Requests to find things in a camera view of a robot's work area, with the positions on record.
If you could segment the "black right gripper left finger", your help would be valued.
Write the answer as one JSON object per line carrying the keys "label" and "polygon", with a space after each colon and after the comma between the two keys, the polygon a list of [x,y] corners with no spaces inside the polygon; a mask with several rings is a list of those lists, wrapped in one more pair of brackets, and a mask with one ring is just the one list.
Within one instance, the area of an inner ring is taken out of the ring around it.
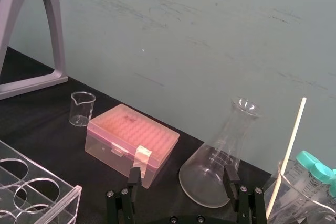
{"label": "black right gripper left finger", "polygon": [[120,191],[106,191],[107,223],[119,223],[118,212],[122,212],[123,223],[136,223],[135,200],[141,187],[141,170],[131,168],[127,186]]}

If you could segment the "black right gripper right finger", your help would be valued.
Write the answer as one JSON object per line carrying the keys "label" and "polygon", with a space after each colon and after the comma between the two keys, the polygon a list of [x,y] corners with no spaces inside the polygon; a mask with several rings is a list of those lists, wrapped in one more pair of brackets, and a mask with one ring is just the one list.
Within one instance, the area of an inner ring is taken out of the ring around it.
{"label": "black right gripper right finger", "polygon": [[240,184],[240,178],[232,165],[224,166],[223,184],[233,210],[237,213],[237,224],[264,223],[264,191],[255,187],[251,190]]}

